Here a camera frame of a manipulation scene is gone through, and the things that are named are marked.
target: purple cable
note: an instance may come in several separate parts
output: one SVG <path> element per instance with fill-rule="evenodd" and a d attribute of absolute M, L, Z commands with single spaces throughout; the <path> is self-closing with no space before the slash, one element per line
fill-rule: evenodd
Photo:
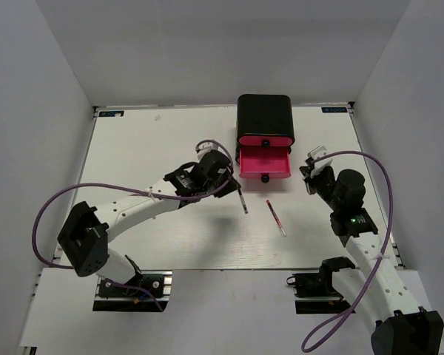
<path fill-rule="evenodd" d="M 230 164 L 231 164 L 230 167 L 231 167 L 232 172 L 233 172 L 233 159 L 232 159 L 232 156 L 230 155 L 229 151 L 227 150 L 227 148 L 225 146 L 223 146 L 222 144 L 220 144 L 217 141 L 214 141 L 212 139 L 206 139 L 204 141 L 199 142 L 196 145 L 196 149 L 198 149 L 198 147 L 202 143 L 213 143 L 216 146 L 218 146 L 219 148 L 221 148 L 222 151 L 226 154 L 226 156 L 230 159 Z M 169 196 L 169 195 L 161 195 L 161 194 L 152 194 L 152 196 L 155 197 L 155 198 L 161 198 L 163 200 L 179 200 L 179 201 L 195 201 L 195 200 L 200 200 L 200 199 L 203 199 L 203 198 L 206 198 L 206 197 L 210 197 L 210 196 L 213 196 L 213 195 L 217 194 L 220 190 L 222 190 L 229 183 L 231 178 L 232 178 L 232 176 L 230 175 L 227 178 L 227 180 L 222 185 L 220 185 L 218 188 L 216 188 L 214 191 L 210 192 L 209 194 L 205 194 L 205 195 L 198 195 L 198 196 L 192 196 L 192 197 L 180 197 L 180 196 Z M 59 264 L 55 264 L 55 263 L 52 263 L 52 262 L 44 259 L 42 257 L 42 255 L 39 254 L 38 243 L 36 242 L 36 235 L 38 234 L 39 221 L 41 220 L 41 217 L 43 217 L 43 213 L 44 213 L 44 211 L 46 211 L 46 209 L 49 207 L 49 205 L 56 198 L 58 198 L 59 196 L 65 194 L 66 192 L 71 191 L 71 190 L 75 190 L 75 189 L 80 189 L 81 187 L 103 187 L 105 189 L 120 190 L 120 191 L 124 191 L 124 192 L 129 192 L 129 193 L 134 194 L 134 195 L 149 197 L 149 192 L 147 192 L 147 191 L 138 190 L 138 189 L 131 189 L 129 187 L 124 187 L 124 186 L 111 185 L 111 184 L 108 184 L 108 183 L 77 183 L 75 185 L 68 186 L 68 187 L 66 187 L 66 188 L 56 192 L 39 209 L 38 214 L 36 215 L 36 218 L 35 218 L 35 222 L 33 224 L 33 230 L 31 232 L 31 245 L 33 247 L 33 252 L 35 253 L 35 256 L 38 258 L 38 260 L 41 261 L 43 264 L 45 264 L 47 266 L 54 267 L 54 268 L 63 268 L 63 269 L 66 269 L 66 270 L 73 270 L 74 269 L 72 266 L 59 265 Z M 107 281 L 110 282 L 110 283 L 113 283 L 114 285 L 116 285 L 118 287 L 136 289 L 136 290 L 144 292 L 145 294 L 148 294 L 156 302 L 156 305 L 158 306 L 160 311 L 163 311 L 163 309 L 161 308 L 161 306 L 158 303 L 158 301 L 156 300 L 156 298 L 154 298 L 151 295 L 151 293 L 149 293 L 144 288 L 137 287 L 137 286 L 124 285 L 124 284 L 121 284 L 121 283 L 116 283 L 116 282 L 114 282 L 112 280 L 109 280 L 109 279 L 107 279 Z"/>
<path fill-rule="evenodd" d="M 388 246 L 388 241 L 389 241 L 389 237 L 390 237 L 390 233 L 391 233 L 391 224 L 393 221 L 393 189 L 391 187 L 390 177 L 388 176 L 388 173 L 386 172 L 386 169 L 383 166 L 383 164 L 378 159 L 376 159 L 376 157 L 374 157 L 370 154 L 364 153 L 364 152 L 357 152 L 354 150 L 346 150 L 346 151 L 342 151 L 342 152 L 335 152 L 335 153 L 331 153 L 328 155 L 324 155 L 323 157 L 314 160 L 313 163 L 318 162 L 318 161 L 322 161 L 324 159 L 329 159 L 329 158 L 335 157 L 336 155 L 344 155 L 344 154 L 362 155 L 365 158 L 373 160 L 380 167 L 380 169 L 383 173 L 383 176 L 385 177 L 386 186 L 388 189 L 389 208 L 388 208 L 388 223 L 387 223 L 387 227 L 386 227 L 386 236 L 385 236 L 385 240 L 383 241 L 382 247 L 380 249 L 380 254 L 383 256 L 385 254 L 386 248 Z M 326 342 L 330 337 L 332 337 L 332 335 L 334 335 L 337 330 L 339 330 L 339 328 L 343 325 L 343 323 L 346 322 L 346 320 L 350 317 L 350 315 L 354 311 L 355 307 L 358 306 L 358 304 L 362 300 L 362 297 L 365 295 L 365 293 L 369 289 L 370 284 L 371 284 L 373 278 L 375 277 L 375 274 L 377 273 L 381 262 L 382 262 L 382 258 L 381 258 L 381 256 L 379 256 L 377 259 L 377 262 L 375 263 L 373 269 L 371 270 L 369 277 L 367 277 L 367 280 L 365 281 L 365 285 L 363 285 L 362 290 L 360 291 L 357 298 L 355 299 L 355 301 L 351 304 L 351 306 L 348 309 L 346 309 L 344 312 L 342 312 L 340 314 L 333 316 L 332 318 L 329 318 L 325 322 L 322 322 L 316 328 L 314 328 L 312 331 L 309 332 L 307 337 L 304 339 L 303 344 L 301 345 L 301 350 L 304 353 L 310 353 L 311 351 L 314 351 L 317 348 L 319 348 L 324 342 Z M 330 331 L 328 331 L 324 337 L 322 337 L 312 347 L 306 348 L 307 342 L 309 341 L 309 339 L 311 339 L 311 337 L 314 334 L 317 333 L 317 331 L 319 331 L 324 326 L 328 325 L 330 322 L 333 322 L 341 317 L 342 317 L 342 319 L 339 320 L 339 322 L 337 322 L 336 325 L 334 325 L 332 327 L 332 329 Z"/>

